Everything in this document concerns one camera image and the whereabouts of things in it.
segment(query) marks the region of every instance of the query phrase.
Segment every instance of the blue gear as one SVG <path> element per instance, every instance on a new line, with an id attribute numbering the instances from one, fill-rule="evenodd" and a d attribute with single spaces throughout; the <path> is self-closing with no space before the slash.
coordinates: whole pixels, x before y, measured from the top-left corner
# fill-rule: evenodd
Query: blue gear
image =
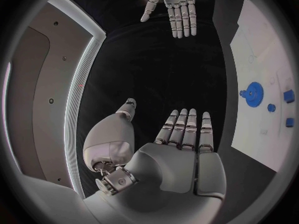
<path id="1" fill-rule="evenodd" d="M 247 90 L 240 91 L 239 95 L 246 99 L 246 103 L 250 107 L 257 107 L 261 104 L 264 97 L 264 89 L 258 82 L 252 82 Z"/>

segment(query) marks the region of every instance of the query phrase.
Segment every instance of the blue object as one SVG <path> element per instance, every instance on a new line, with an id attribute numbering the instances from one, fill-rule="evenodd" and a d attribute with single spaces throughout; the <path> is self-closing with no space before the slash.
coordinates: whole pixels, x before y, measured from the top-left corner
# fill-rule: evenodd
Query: blue object
<path id="1" fill-rule="evenodd" d="M 257 107 L 261 104 L 264 97 L 264 89 L 258 82 L 252 82 L 247 90 L 240 91 L 239 95 L 246 99 L 246 103 L 250 107 Z"/>
<path id="2" fill-rule="evenodd" d="M 269 112 L 274 112 L 276 110 L 276 107 L 274 104 L 268 104 L 268 111 Z"/>
<path id="3" fill-rule="evenodd" d="M 295 94 L 294 94 L 294 91 L 293 90 L 289 90 L 289 91 L 286 91 L 284 92 L 284 100 L 287 102 L 287 103 L 292 103 L 295 101 Z"/>
<path id="4" fill-rule="evenodd" d="M 286 127 L 294 127 L 295 119 L 294 118 L 287 118 Z"/>

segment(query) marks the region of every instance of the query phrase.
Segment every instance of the robotic arm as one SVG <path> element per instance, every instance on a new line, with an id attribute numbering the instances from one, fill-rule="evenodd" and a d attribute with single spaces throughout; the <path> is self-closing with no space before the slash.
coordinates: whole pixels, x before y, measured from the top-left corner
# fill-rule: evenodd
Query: robotic arm
<path id="1" fill-rule="evenodd" d="M 141 22 L 149 19 L 150 14 L 154 11 L 159 0 L 149 0 L 145 12 L 141 18 Z M 195 0 L 164 0 L 168 9 L 169 21 L 171 25 L 172 35 L 174 38 L 182 38 L 184 35 L 196 35 L 196 11 Z"/>
<path id="2" fill-rule="evenodd" d="M 135 108 L 128 99 L 85 140 L 86 165 L 104 176 L 85 201 L 89 210 L 104 224 L 211 223 L 224 201 L 226 178 L 213 152 L 209 113 L 203 114 L 198 145 L 196 110 L 174 110 L 154 142 L 134 153 Z"/>

